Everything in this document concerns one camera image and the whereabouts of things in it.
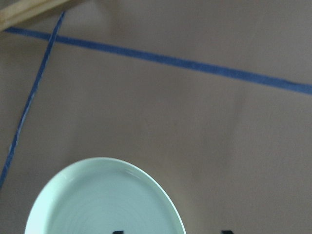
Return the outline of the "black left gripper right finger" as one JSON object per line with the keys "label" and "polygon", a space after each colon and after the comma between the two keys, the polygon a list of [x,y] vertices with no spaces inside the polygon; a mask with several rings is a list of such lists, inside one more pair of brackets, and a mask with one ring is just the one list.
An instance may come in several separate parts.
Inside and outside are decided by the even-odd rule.
{"label": "black left gripper right finger", "polygon": [[222,230],[221,234],[233,234],[233,231],[231,231],[231,230]]}

